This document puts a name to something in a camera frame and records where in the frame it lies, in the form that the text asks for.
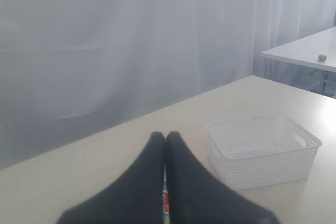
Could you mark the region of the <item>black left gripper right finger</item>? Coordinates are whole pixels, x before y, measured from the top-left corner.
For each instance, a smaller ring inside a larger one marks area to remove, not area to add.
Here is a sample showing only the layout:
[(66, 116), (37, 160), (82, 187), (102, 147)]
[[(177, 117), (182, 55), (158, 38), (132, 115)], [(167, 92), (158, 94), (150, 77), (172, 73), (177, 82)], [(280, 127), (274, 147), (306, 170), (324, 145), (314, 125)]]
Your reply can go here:
[(279, 223), (276, 215), (214, 177), (179, 132), (165, 142), (171, 223)]

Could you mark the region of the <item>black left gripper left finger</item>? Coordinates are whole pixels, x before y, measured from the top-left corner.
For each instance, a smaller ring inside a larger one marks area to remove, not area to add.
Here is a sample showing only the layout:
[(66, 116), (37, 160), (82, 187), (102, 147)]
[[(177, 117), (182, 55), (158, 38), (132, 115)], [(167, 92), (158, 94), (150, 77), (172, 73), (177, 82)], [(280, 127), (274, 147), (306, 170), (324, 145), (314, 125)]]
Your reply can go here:
[(153, 132), (128, 169), (95, 196), (66, 210), (58, 223), (162, 223), (165, 137)]

